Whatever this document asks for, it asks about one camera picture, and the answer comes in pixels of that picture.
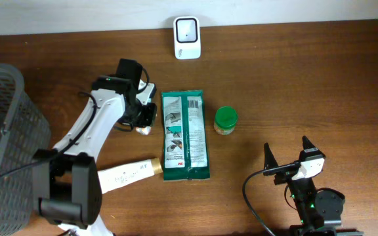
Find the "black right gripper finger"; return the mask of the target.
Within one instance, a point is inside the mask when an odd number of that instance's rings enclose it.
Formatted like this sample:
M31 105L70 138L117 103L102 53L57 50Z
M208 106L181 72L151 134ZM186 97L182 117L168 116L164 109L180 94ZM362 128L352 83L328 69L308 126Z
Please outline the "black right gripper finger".
M268 143L264 144L264 169L271 169L278 166L277 161Z
M315 145L306 137L302 137L304 151L314 151Z

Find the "light green snack packet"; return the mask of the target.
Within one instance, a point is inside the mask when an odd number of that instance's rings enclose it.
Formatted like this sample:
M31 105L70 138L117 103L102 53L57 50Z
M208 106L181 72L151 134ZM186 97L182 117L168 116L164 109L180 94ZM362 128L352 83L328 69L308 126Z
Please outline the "light green snack packet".
M150 132L151 132L151 127L150 126L147 126L147 127L136 127L135 130L139 133L139 134L142 134L142 135L149 135Z

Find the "green 3M sponge package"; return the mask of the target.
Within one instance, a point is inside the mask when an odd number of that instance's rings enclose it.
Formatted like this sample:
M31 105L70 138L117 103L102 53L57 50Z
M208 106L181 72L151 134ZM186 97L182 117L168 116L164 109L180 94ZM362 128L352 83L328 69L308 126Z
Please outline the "green 3M sponge package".
M164 127L163 180L210 178L201 90L161 93Z

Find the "green lid glass jar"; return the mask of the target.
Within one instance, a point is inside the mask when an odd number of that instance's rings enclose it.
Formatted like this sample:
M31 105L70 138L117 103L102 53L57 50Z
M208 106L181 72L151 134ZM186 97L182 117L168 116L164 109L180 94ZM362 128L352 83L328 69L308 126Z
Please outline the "green lid glass jar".
M236 110L230 106L219 108L215 114L214 128L218 134L231 134L238 122Z

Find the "white tube with gold cap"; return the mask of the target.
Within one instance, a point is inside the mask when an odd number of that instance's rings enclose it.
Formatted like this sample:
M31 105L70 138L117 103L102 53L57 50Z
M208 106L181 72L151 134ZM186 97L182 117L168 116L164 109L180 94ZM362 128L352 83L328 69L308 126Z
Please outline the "white tube with gold cap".
M102 194L162 173L158 158L137 161L98 171Z

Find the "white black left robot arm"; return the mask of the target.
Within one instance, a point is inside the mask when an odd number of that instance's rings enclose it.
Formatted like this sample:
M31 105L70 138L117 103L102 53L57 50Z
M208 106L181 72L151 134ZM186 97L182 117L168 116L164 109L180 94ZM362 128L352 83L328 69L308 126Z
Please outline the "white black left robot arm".
M150 133L157 116L156 85L146 69L122 58L85 93L88 102L67 135L33 156L33 208L50 224L76 235L111 235L101 216L102 186L96 160L111 130Z

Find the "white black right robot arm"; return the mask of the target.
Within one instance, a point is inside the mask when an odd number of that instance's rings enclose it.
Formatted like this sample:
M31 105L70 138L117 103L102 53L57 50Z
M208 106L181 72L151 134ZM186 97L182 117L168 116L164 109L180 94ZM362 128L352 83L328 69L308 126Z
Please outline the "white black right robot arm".
M356 229L338 230L342 225L345 195L328 187L316 188L313 177L321 173L326 156L306 136L302 142L299 158L286 165L279 165L269 144L264 144L265 175L273 175L276 185L286 185L301 220L300 225L289 228L290 234L363 235L364 232Z

